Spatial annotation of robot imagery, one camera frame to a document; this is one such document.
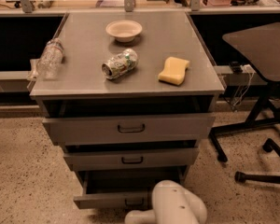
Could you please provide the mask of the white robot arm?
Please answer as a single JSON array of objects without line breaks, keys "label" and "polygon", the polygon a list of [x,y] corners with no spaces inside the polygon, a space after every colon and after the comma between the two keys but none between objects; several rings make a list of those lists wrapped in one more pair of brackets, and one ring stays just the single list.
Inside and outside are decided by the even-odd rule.
[{"label": "white robot arm", "polygon": [[171,180],[162,180],[152,191],[152,208],[132,210],[125,224],[206,224],[207,209],[201,198]]}]

